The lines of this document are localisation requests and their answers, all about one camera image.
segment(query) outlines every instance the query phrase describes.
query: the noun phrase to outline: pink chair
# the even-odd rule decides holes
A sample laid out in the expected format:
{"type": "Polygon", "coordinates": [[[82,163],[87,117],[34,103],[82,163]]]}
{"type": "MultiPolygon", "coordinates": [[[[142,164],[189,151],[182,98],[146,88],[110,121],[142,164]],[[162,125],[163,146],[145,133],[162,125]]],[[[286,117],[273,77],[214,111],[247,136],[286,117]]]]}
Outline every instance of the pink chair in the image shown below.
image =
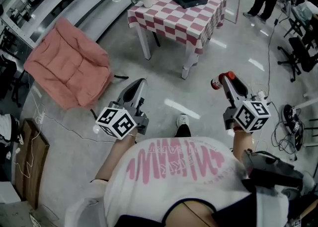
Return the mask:
{"type": "Polygon", "coordinates": [[[65,110],[92,108],[114,77],[107,52],[64,18],[32,51],[24,68],[65,110]]]}

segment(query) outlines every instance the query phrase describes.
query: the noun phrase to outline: checkered tablecloth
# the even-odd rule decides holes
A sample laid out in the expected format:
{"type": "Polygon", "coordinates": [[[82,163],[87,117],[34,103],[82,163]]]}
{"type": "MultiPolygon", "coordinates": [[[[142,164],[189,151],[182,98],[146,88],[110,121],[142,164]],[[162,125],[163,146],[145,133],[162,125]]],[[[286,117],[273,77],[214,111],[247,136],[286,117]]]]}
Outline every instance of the checkered tablecloth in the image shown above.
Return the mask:
{"type": "Polygon", "coordinates": [[[215,26],[224,22],[227,0],[209,0],[206,5],[183,9],[173,0],[153,0],[145,8],[139,1],[128,10],[129,27],[141,27],[195,47],[202,54],[203,46],[215,26]]]}

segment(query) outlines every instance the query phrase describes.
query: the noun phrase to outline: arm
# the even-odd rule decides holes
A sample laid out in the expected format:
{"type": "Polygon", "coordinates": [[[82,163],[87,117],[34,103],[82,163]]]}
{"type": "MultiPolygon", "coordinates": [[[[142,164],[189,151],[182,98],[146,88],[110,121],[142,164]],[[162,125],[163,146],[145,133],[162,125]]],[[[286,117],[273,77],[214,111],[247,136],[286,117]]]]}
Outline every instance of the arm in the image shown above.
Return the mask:
{"type": "Polygon", "coordinates": [[[242,155],[244,150],[254,150],[252,141],[252,134],[246,133],[243,130],[235,132],[233,143],[233,155],[242,162],[242,155]]]}
{"type": "MultiPolygon", "coordinates": [[[[134,128],[130,134],[135,136],[137,134],[137,128],[134,128]]],[[[116,140],[104,164],[101,166],[97,175],[95,176],[95,179],[109,180],[120,158],[133,145],[135,145],[135,137],[131,135],[127,135],[121,141],[116,140]]]]}

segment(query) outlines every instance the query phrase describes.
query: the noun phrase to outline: concrete floor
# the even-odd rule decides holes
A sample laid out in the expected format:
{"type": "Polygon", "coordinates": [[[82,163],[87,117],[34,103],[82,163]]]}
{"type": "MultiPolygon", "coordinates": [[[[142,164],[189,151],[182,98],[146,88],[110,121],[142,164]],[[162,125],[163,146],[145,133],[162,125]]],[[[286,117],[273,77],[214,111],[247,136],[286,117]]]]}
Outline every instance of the concrete floor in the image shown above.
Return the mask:
{"type": "MultiPolygon", "coordinates": [[[[233,134],[224,129],[223,112],[229,106],[222,90],[211,89],[210,81],[222,72],[234,71],[246,83],[253,87],[254,92],[265,89],[268,80],[268,42],[273,31],[274,20],[280,15],[279,5],[266,24],[257,18],[247,19],[242,16],[248,11],[254,0],[240,0],[240,11],[237,23],[225,21],[221,29],[214,31],[213,38],[204,48],[199,63],[190,71],[187,80],[180,77],[184,63],[185,46],[181,43],[159,38],[161,47],[157,47],[151,33],[148,34],[152,58],[147,61],[137,33],[127,25],[127,14],[124,12],[117,21],[106,31],[98,43],[104,48],[110,58],[113,71],[118,75],[129,76],[129,80],[115,80],[101,96],[94,108],[99,113],[103,107],[116,100],[120,91],[136,79],[147,79],[148,96],[143,105],[143,111],[150,119],[146,135],[138,138],[142,141],[147,138],[173,137],[176,126],[175,119],[185,108],[196,115],[190,118],[190,129],[193,136],[208,136],[217,139],[229,148],[233,144],[233,134]],[[168,102],[178,103],[176,108],[168,102]]],[[[228,1],[226,18],[235,21],[238,0],[228,1]]],[[[284,21],[275,28],[270,45],[270,96],[271,101],[281,109],[284,104],[297,105],[304,101],[302,95],[306,91],[317,90],[318,66],[311,73],[302,73],[294,83],[290,82],[291,70],[288,67],[278,66],[277,61],[285,60],[277,46],[290,51],[291,47],[283,35],[289,29],[284,21]]],[[[47,116],[56,119],[70,130],[79,133],[83,138],[110,142],[113,139],[103,133],[93,133],[94,118],[84,109],[64,111],[48,94],[36,83],[32,92],[37,104],[45,105],[47,116]],[[34,90],[36,87],[41,97],[34,90]]],[[[255,141],[260,141],[257,150],[267,150],[285,161],[292,162],[289,156],[273,147],[271,134],[278,122],[273,106],[270,106],[272,118],[266,123],[262,132],[254,133],[255,141]]],[[[21,119],[33,117],[35,105],[32,95],[29,94],[24,105],[21,119]]],[[[304,108],[301,119],[305,121],[318,115],[317,105],[304,108]]],[[[111,144],[95,143],[82,140],[77,135],[62,128],[55,121],[44,119],[42,133],[47,138],[50,149],[46,159],[40,188],[40,204],[49,207],[60,218],[54,221],[62,226],[66,207],[77,199],[77,196],[90,182],[101,164],[106,159],[111,144]]],[[[278,129],[277,137],[285,136],[283,128],[278,129]]],[[[311,134],[305,134],[305,141],[311,142],[311,134]]],[[[298,160],[293,164],[297,169],[304,169],[313,174],[317,163],[317,148],[303,147],[297,154],[298,160]]]]}

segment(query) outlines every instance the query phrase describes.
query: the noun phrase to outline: wooden board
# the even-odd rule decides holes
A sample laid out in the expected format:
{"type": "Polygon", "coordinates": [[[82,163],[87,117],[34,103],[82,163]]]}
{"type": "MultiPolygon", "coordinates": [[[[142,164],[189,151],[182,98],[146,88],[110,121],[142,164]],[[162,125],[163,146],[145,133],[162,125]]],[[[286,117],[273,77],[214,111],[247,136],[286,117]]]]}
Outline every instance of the wooden board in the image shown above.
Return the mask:
{"type": "MultiPolygon", "coordinates": [[[[16,155],[15,162],[19,163],[21,171],[25,175],[28,175],[28,172],[26,169],[26,161],[27,161],[27,155],[31,150],[31,144],[29,143],[31,141],[30,138],[34,134],[34,131],[32,131],[27,120],[24,120],[23,122],[21,134],[24,140],[24,145],[19,144],[18,148],[20,148],[20,152],[16,155]]],[[[20,197],[24,200],[26,177],[21,173],[19,169],[19,165],[15,166],[15,187],[20,197]]]]}
{"type": "MultiPolygon", "coordinates": [[[[36,126],[33,124],[32,121],[27,121],[31,127],[31,130],[35,131],[34,135],[38,134],[38,130],[36,126]]],[[[40,184],[41,184],[41,177],[42,172],[45,164],[45,159],[48,153],[50,145],[47,143],[45,138],[40,134],[36,139],[33,140],[33,166],[32,168],[29,167],[30,170],[30,178],[26,179],[25,182],[25,191],[26,196],[25,198],[30,203],[30,205],[37,209],[38,207],[38,200],[39,200],[39,191],[40,191],[40,184]]],[[[32,154],[31,151],[27,155],[27,161],[31,164],[32,163],[32,154]]]]}

